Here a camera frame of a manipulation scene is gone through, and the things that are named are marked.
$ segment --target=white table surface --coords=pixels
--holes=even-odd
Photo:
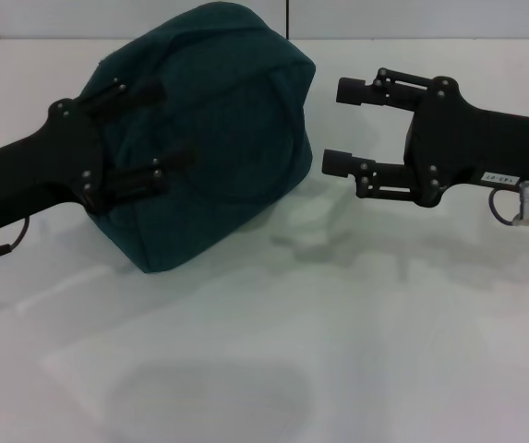
[[[0,42],[0,146],[122,44]],[[448,75],[529,114],[529,42],[295,44],[318,65],[315,160],[274,208],[159,275],[76,205],[0,258],[0,443],[529,442],[529,229],[484,188],[424,210],[320,172],[326,148],[400,162],[411,119],[336,104],[339,77]]]

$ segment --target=teal fabric bag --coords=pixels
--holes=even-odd
[[[298,185],[311,165],[303,104],[315,66],[243,6],[178,16],[101,61],[84,93],[158,78],[167,100],[102,129],[109,161],[143,166],[180,147],[196,162],[170,192],[92,218],[144,272],[172,269]]]

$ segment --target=label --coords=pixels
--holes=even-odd
[[[484,173],[482,182],[498,183],[499,185],[510,185],[515,186],[519,183],[520,177],[514,177],[512,175]]]

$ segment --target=green cushion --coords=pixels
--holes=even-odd
[[[303,104],[313,63],[246,7],[212,3],[164,23],[101,61],[84,93],[158,78],[163,104],[102,129],[116,167],[191,146],[196,164],[170,192],[92,217],[145,272],[203,252],[293,189],[311,148]]]

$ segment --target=white wall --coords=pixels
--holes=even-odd
[[[526,0],[291,0],[292,39],[529,38]]]
[[[0,0],[2,38],[134,38],[205,0]],[[285,34],[284,0],[240,0]]]

